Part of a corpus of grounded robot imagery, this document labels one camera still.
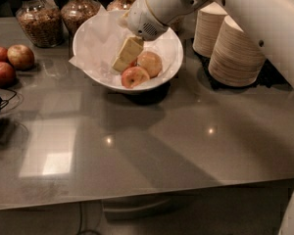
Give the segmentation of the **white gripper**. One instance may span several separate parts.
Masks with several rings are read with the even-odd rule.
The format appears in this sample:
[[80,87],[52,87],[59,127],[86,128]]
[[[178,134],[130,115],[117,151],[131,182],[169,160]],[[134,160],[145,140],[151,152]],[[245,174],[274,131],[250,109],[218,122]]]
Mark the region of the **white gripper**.
[[123,72],[143,51],[144,41],[154,41],[168,30],[168,27],[160,23],[153,15],[147,0],[135,0],[131,7],[119,17],[118,24],[136,35],[124,41],[118,58],[112,64],[112,68],[118,72]]

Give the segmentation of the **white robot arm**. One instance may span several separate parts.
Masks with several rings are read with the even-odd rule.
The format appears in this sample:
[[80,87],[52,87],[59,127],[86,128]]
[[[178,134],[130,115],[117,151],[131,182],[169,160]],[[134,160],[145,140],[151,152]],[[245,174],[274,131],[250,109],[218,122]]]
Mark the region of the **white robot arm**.
[[201,164],[220,189],[209,190],[193,211],[146,228],[148,235],[294,235],[290,208],[277,196],[294,190],[294,2],[215,0],[247,30],[252,41],[292,86],[287,94],[241,97],[205,94],[204,115],[218,129],[199,144]]

